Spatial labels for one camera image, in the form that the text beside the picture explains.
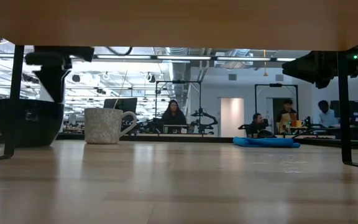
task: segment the speckled ceramic mug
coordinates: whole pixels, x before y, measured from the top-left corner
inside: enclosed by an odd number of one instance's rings
[[[131,115],[134,122],[121,131],[122,119]],[[136,114],[109,108],[85,109],[85,141],[88,144],[115,144],[119,138],[136,126]]]

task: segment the mug handle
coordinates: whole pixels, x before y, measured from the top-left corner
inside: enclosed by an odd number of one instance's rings
[[[128,128],[126,128],[125,130],[121,131],[119,133],[119,137],[122,137],[123,135],[125,135],[128,131],[130,131],[132,128],[134,128],[136,126],[136,124],[137,124],[136,114],[134,112],[131,112],[131,111],[126,111],[125,113],[123,113],[121,115],[121,119],[125,118],[127,115],[131,115],[134,118],[134,122]]]

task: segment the blue cloth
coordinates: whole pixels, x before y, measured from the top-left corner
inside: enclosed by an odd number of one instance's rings
[[[300,147],[299,143],[293,142],[293,139],[283,138],[239,138],[234,137],[233,143],[243,147]]]

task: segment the shirt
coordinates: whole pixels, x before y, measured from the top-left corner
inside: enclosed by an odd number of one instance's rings
[[[320,124],[322,124],[324,127],[330,127],[332,125],[338,124],[339,121],[335,117],[334,110],[328,110],[327,113],[321,113],[320,114]]]
[[[180,125],[187,125],[186,117],[181,111],[177,111],[175,115],[171,113],[164,113],[161,119],[163,124],[180,124]],[[169,127],[168,133],[173,133],[173,130],[177,130],[178,133],[181,131],[181,127]]]
[[[290,112],[286,111],[285,109],[281,110],[276,118],[276,123],[278,124],[278,133],[283,133],[285,130],[283,129],[283,126],[287,125],[290,121],[296,120],[296,111],[294,109],[291,109]]]
[[[265,123],[257,124],[253,121],[247,129],[247,134],[257,134],[260,130],[265,129],[266,127],[267,125]]]

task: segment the monitor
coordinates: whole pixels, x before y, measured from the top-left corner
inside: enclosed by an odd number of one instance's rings
[[[131,111],[136,113],[136,105],[137,105],[137,98],[112,98],[112,99],[106,99],[104,101],[103,108],[111,108],[111,109],[117,109],[122,110],[123,112]],[[126,116],[122,120],[124,121],[133,121],[132,116]]]

